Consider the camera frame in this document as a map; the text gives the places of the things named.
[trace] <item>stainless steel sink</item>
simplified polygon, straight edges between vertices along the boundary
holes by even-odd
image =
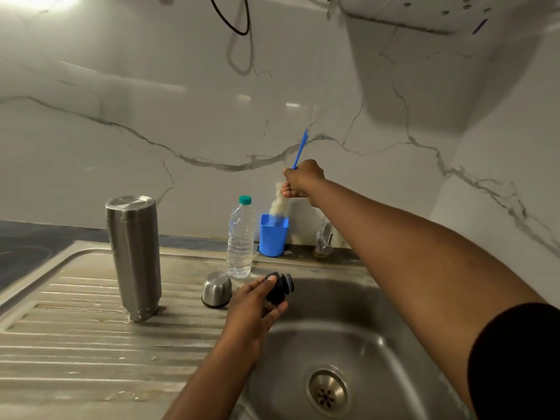
[[[253,265],[296,290],[233,419],[470,415],[363,267]],[[143,324],[128,321],[104,244],[78,242],[0,293],[2,419],[159,420],[220,335],[226,311],[200,295],[224,268],[223,253],[162,249],[164,309]]]
[[[373,280],[299,277],[243,399],[262,420],[471,416]]]

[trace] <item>teal cap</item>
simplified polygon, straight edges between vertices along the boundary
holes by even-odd
[[[251,197],[250,196],[240,196],[239,203],[242,205],[250,205],[251,204]]]

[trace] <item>ridged metal draining board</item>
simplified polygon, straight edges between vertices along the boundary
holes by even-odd
[[[223,253],[162,249],[164,309],[142,324],[120,303],[108,245],[76,242],[6,289],[2,418],[160,418],[220,335],[227,311],[204,307],[200,295],[206,275],[224,268]],[[371,280],[361,267],[261,256],[251,276],[274,270]]]

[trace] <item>dark countertop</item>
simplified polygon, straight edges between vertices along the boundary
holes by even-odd
[[[76,240],[108,243],[107,230],[66,225],[44,225],[0,220],[0,292],[46,262]],[[226,241],[204,237],[160,235],[160,246],[225,252]],[[286,245],[284,258],[315,259],[313,247]],[[356,265],[360,261],[349,249],[335,249],[326,264]]]

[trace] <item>drain strainer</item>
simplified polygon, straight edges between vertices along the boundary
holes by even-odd
[[[313,407],[328,417],[344,416],[352,405],[350,388],[335,366],[324,365],[307,370],[305,393]]]

